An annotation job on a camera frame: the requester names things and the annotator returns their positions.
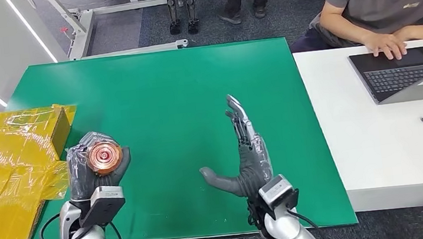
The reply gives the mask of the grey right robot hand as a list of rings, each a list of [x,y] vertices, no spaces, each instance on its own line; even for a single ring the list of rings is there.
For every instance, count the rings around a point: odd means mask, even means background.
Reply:
[[[238,141],[239,173],[235,177],[217,175],[211,168],[199,169],[208,185],[238,197],[254,197],[258,190],[270,182],[273,175],[264,139],[255,131],[241,103],[232,95],[226,98],[225,113],[231,119]]]

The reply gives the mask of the person's left hand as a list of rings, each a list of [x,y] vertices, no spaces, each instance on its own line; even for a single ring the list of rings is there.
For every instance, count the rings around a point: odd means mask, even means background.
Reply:
[[[396,32],[393,33],[394,37],[396,37],[401,42],[410,41],[410,40],[417,40],[418,38],[414,34],[415,26],[405,26]]]

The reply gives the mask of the person's right hand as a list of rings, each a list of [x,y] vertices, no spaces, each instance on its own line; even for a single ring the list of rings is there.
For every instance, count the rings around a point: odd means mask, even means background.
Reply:
[[[383,55],[388,60],[400,60],[407,54],[406,44],[392,34],[370,32],[363,37],[362,44],[374,57]]]

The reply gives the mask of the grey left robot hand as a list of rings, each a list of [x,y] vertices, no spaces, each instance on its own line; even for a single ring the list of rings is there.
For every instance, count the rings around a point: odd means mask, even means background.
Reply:
[[[121,148],[122,159],[116,169],[102,176],[93,171],[87,164],[87,154],[98,142],[116,143],[113,137],[93,131],[86,133],[78,144],[67,150],[66,161],[72,201],[88,201],[98,186],[118,186],[127,171],[131,161],[130,149],[127,146]]]

